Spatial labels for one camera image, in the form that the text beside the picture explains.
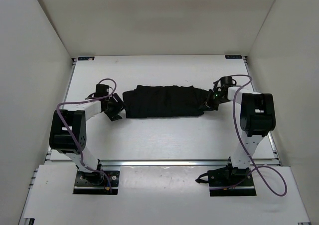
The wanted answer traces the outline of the black pleated skirt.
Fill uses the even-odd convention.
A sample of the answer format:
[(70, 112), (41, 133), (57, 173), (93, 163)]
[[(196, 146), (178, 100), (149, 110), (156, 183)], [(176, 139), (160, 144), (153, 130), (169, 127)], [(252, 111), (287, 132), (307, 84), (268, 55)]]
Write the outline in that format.
[(127, 118), (198, 117), (208, 91), (193, 86), (142, 86), (123, 92)]

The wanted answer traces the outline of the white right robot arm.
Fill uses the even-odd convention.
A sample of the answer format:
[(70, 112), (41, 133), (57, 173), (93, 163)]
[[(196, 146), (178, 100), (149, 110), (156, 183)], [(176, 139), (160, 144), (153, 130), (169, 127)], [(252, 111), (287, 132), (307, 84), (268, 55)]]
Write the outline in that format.
[(235, 128), (239, 143), (234, 154), (229, 158), (230, 169), (223, 173), (225, 183), (235, 185), (241, 180), (241, 172), (249, 170), (252, 156), (257, 146), (273, 131), (276, 126), (274, 98), (270, 93), (252, 92), (237, 86), (219, 90), (209, 90), (204, 102), (200, 105), (203, 111), (217, 110), (222, 103), (232, 102), (240, 105), (238, 127)]

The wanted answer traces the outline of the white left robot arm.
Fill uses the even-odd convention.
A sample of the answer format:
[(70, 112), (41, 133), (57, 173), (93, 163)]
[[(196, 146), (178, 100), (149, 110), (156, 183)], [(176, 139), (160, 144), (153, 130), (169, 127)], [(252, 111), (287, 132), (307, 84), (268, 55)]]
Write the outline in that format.
[(100, 161), (86, 147), (86, 122), (101, 113), (105, 113), (112, 122), (120, 120), (120, 113), (124, 109), (124, 102), (116, 93), (84, 101), (59, 103), (53, 113), (50, 148), (69, 157), (79, 171), (87, 173), (91, 183), (101, 183), (104, 171), (100, 168)]

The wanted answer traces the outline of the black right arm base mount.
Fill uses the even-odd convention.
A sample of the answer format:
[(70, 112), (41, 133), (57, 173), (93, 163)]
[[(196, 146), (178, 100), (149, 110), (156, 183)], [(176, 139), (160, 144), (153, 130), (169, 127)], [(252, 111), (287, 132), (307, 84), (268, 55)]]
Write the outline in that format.
[(209, 185), (211, 197), (253, 197), (256, 189), (252, 176), (231, 175), (226, 167), (208, 170), (196, 180), (198, 184)]

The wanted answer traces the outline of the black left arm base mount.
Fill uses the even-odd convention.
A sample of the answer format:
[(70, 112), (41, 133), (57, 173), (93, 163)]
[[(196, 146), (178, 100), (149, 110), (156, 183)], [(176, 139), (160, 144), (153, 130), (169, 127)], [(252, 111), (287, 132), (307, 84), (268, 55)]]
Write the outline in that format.
[(73, 194), (75, 195), (117, 195), (120, 182), (120, 168), (104, 167), (103, 174), (82, 172), (77, 169)]

